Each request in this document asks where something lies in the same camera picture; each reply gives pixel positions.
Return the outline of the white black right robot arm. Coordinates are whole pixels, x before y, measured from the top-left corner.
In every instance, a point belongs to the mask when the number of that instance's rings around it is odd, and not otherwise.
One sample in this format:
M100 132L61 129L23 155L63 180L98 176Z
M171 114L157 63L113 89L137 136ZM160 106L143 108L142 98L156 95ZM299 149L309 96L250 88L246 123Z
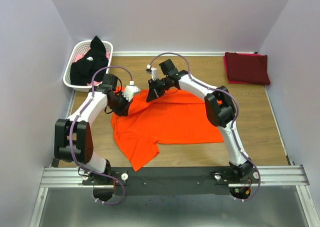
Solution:
M158 78L158 70L149 63L146 72L151 74L148 81L149 92L146 101L151 102L165 94L172 87L187 91L204 101L206 117L210 124L217 127L227 148L230 165L230 178L241 183L256 173L260 182L261 175L257 166L245 151L237 130L236 119L239 105L225 86L216 87L195 78L187 70L179 71L171 59L160 63L164 78Z

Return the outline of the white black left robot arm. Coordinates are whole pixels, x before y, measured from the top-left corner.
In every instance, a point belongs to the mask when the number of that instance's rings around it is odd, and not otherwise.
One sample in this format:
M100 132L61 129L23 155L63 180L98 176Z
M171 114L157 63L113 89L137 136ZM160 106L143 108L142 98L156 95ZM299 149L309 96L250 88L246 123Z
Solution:
M130 80L126 87L118 87L120 79L105 74L94 86L81 106L66 119L58 119L54 127L54 156L83 169L85 177L94 178L99 184L108 184L112 176L111 164L94 151L91 127L99 113L110 109L120 117L129 114L129 107L140 89Z

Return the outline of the orange t shirt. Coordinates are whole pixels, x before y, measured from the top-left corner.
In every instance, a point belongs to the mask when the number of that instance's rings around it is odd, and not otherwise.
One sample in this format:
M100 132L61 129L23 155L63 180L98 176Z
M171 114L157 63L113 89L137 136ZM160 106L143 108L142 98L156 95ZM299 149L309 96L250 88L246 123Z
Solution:
M147 89L133 98L127 116L110 120L115 143L139 171L160 152L158 145L222 143L217 127L207 119L205 103L193 94L170 91L147 102Z

